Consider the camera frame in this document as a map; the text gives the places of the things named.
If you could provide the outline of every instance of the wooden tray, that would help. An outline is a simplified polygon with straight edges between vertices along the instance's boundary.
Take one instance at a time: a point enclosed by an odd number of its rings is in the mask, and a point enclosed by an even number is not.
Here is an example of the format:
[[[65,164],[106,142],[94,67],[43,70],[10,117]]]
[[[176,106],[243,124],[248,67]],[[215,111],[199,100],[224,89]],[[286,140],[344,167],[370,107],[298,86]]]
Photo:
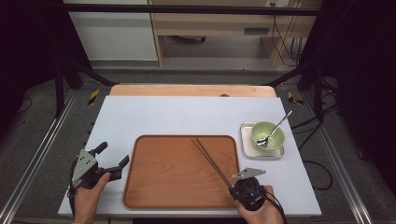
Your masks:
[[[226,135],[142,135],[136,139],[123,202],[129,208],[233,208],[227,185],[191,139],[198,138],[234,184],[235,141]]]

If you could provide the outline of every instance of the green bowl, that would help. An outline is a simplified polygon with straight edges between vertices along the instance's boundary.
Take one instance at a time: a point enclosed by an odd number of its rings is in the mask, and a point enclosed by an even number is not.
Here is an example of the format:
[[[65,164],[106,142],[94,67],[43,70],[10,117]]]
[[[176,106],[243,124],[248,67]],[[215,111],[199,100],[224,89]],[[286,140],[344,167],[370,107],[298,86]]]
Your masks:
[[[257,141],[268,136],[275,126],[276,124],[267,121],[258,122],[253,125],[251,129],[251,139],[256,149],[275,150],[283,146],[285,134],[280,127],[268,138],[268,145],[266,147],[257,145]]]

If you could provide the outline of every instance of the aluminum rail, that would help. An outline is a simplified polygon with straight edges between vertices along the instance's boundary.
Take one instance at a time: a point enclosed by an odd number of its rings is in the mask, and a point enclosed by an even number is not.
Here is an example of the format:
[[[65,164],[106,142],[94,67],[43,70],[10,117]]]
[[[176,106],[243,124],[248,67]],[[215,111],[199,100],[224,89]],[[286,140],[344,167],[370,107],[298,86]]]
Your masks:
[[[43,163],[47,153],[50,150],[50,146],[52,145],[56,135],[58,134],[59,130],[61,129],[64,123],[67,113],[69,112],[75,100],[77,92],[78,90],[70,90],[70,92],[68,93],[68,97],[65,101],[65,108],[62,114],[52,122],[51,126],[49,127],[49,130],[47,131],[46,136],[44,137],[43,141],[38,147],[30,164],[26,168],[26,171],[23,174],[18,186],[14,189],[6,205],[2,209],[0,213],[0,223],[2,224],[11,223],[12,218],[14,218],[15,214],[17,213],[17,210],[20,207],[24,196],[26,195],[28,189],[32,185],[33,180],[35,179],[35,176],[38,173],[41,164]]]
[[[306,92],[302,92],[302,97],[305,102],[308,102],[307,107],[312,116],[315,116],[315,112],[312,108],[312,97],[308,95]],[[322,143],[324,145],[324,149],[329,158],[330,163],[332,164],[332,168],[334,169],[335,176],[340,182],[340,186],[346,196],[346,200],[349,203],[349,206],[352,210],[353,215],[355,216],[358,224],[372,224],[373,221],[366,209],[366,206],[359,195],[358,190],[355,187],[355,184],[350,177],[347,168],[343,164],[340,156],[338,155],[334,145],[332,144],[332,140],[330,136],[327,134],[327,131],[323,124],[318,129]]]

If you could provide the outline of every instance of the black pole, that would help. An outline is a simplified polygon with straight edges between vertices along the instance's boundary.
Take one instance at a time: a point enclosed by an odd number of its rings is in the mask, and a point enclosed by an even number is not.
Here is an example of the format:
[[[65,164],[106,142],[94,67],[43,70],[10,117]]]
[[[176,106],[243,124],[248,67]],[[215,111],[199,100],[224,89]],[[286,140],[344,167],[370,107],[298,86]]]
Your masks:
[[[320,123],[323,122],[323,106],[321,99],[322,79],[323,79],[323,74],[320,67],[318,66],[318,71],[315,81],[315,89],[314,89],[314,112],[317,115],[317,118],[320,121]]]
[[[56,87],[56,113],[55,118],[64,110],[64,83],[61,74],[61,63],[57,62],[55,65],[55,87]]]
[[[82,73],[85,73],[86,75],[88,75],[88,76],[90,76],[90,77],[96,79],[97,81],[99,81],[100,83],[102,83],[102,84],[104,84],[104,85],[106,85],[106,86],[114,86],[114,85],[119,84],[119,83],[110,81],[110,80],[108,80],[108,79],[106,79],[106,78],[104,78],[104,77],[99,76],[98,74],[96,74],[95,72],[93,72],[91,69],[89,69],[89,68],[87,68],[87,67],[84,67],[83,65],[81,65],[81,64],[79,64],[79,63],[76,63],[76,62],[73,61],[73,60],[69,60],[67,63],[68,63],[70,66],[72,66],[73,68],[77,69],[78,71],[80,71],[80,72],[82,72]]]
[[[104,4],[41,4],[40,9],[73,12],[124,12],[124,13],[190,13],[239,14],[278,16],[318,16],[339,14],[338,10],[299,7],[224,7],[224,6],[164,6],[164,5],[104,5]]]
[[[266,84],[262,84],[262,86],[270,86],[270,87],[275,87],[277,85],[282,84],[283,82],[289,80],[292,77],[295,77],[297,75],[300,75],[303,71],[305,71],[307,68],[309,68],[311,66],[310,63],[304,63],[298,67],[296,67],[295,69],[289,71],[287,74],[283,75],[282,77],[279,77],[277,79],[275,79],[274,81],[271,81],[269,83]]]

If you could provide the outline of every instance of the wooden plank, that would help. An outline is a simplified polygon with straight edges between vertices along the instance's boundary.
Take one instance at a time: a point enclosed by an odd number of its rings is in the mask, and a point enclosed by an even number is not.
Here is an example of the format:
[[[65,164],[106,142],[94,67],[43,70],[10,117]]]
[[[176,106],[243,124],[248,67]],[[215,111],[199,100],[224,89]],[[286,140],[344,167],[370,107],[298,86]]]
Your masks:
[[[276,97],[274,88],[248,85],[116,85],[110,95]]]

